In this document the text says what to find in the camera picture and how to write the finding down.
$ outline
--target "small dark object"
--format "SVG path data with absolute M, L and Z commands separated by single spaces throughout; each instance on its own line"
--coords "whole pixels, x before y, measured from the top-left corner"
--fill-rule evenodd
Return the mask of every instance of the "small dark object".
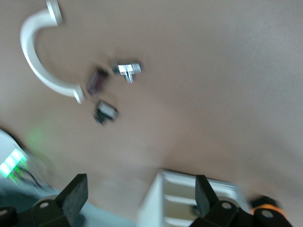
M 117 115 L 118 111 L 116 108 L 101 101 L 96 108 L 95 120 L 103 125 L 106 119 L 113 121 Z
M 96 97 L 107 77 L 108 72 L 105 69 L 97 69 L 87 86 L 88 93 Z

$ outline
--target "white u-shaped pipe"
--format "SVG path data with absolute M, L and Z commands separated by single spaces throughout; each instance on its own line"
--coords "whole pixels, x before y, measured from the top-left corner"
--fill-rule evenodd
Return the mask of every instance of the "white u-shaped pipe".
M 59 80 L 47 71 L 38 59 L 35 51 L 36 33 L 45 27 L 58 26 L 62 16 L 56 0 L 46 2 L 48 9 L 43 9 L 25 20 L 20 32 L 21 47 L 24 56 L 37 77 L 50 89 L 65 96 L 75 97 L 78 103 L 84 100 L 79 84 L 71 84 Z

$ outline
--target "led light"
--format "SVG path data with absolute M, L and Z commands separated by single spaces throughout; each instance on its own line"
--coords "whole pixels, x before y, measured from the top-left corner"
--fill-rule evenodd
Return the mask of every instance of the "led light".
M 1 173 L 4 177 L 7 177 L 7 176 L 10 174 L 11 171 L 12 171 L 12 170 L 10 170 L 10 168 L 6 165 L 6 163 L 2 163 L 2 164 L 0 165 L 0 173 Z
M 25 159 L 26 158 L 24 157 L 24 155 L 21 153 L 21 151 L 19 151 L 18 149 L 14 149 L 13 152 L 10 154 L 11 156 L 13 156 L 13 158 L 19 162 L 21 161 L 22 159 Z
M 20 161 L 25 161 L 26 158 L 22 152 L 18 149 L 14 149 L 13 152 L 6 158 L 6 160 L 0 165 L 0 173 L 7 177 Z
M 15 166 L 17 165 L 17 162 L 11 157 L 8 156 L 8 158 L 4 161 L 8 167 L 10 167 L 11 169 L 15 168 Z

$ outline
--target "small metal part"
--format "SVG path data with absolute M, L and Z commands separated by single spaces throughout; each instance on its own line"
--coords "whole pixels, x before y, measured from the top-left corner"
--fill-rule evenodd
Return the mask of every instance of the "small metal part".
M 101 101 L 97 105 L 95 120 L 103 124 L 106 119 L 110 119 L 111 121 L 113 121 L 117 117 L 117 115 L 118 111 L 116 108 L 104 101 Z
M 232 208 L 231 204 L 229 204 L 229 203 L 227 203 L 227 202 L 223 202 L 223 203 L 222 203 L 222 207 L 225 208 L 225 209 L 227 209 L 227 210 L 229 210 L 229 209 Z
M 134 82 L 134 74 L 141 73 L 141 64 L 138 61 L 129 63 L 115 62 L 112 65 L 112 70 L 114 74 L 124 75 L 125 80 L 128 83 Z
M 273 218 L 274 217 L 273 213 L 270 212 L 269 210 L 263 210 L 261 213 L 266 218 Z

